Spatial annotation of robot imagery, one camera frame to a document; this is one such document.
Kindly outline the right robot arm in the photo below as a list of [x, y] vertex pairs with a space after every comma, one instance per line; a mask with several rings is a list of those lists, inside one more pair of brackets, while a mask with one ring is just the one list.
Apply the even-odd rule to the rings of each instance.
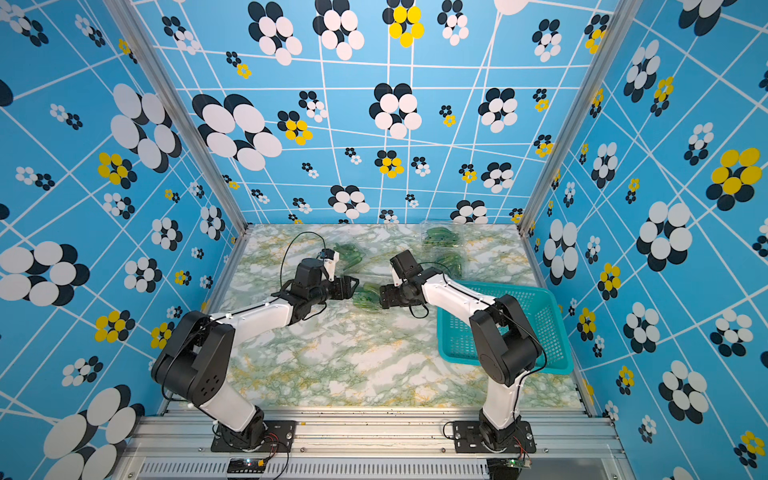
[[520, 443], [516, 430], [522, 386], [546, 352], [519, 301], [509, 294], [490, 297], [471, 290], [438, 268], [423, 267], [409, 250], [392, 257], [390, 267], [393, 282], [380, 288], [381, 306], [433, 306], [464, 322], [489, 377], [479, 415], [483, 442], [495, 452]]

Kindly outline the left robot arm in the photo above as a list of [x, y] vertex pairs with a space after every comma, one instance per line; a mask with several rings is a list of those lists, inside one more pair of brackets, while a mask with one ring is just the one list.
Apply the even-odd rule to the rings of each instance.
[[152, 379], [217, 423], [215, 433], [230, 448], [254, 451], [268, 436], [264, 413], [228, 381], [232, 351], [259, 335], [311, 317], [316, 305], [353, 297], [359, 280], [335, 274], [338, 256], [306, 258], [294, 278], [254, 307], [217, 317], [185, 314], [158, 355]]

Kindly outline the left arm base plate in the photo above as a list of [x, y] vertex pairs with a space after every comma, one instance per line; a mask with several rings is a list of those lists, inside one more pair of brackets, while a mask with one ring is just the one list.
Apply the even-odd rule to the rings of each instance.
[[290, 452], [297, 426], [293, 420], [257, 420], [243, 432], [235, 432], [216, 424], [212, 427], [214, 439], [210, 450], [217, 453]]

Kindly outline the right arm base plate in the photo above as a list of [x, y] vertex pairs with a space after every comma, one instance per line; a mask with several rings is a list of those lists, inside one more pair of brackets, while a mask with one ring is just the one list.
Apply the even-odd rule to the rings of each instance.
[[518, 420], [502, 430], [480, 421], [451, 422], [451, 434], [457, 453], [512, 454], [522, 456], [537, 451], [530, 423]]

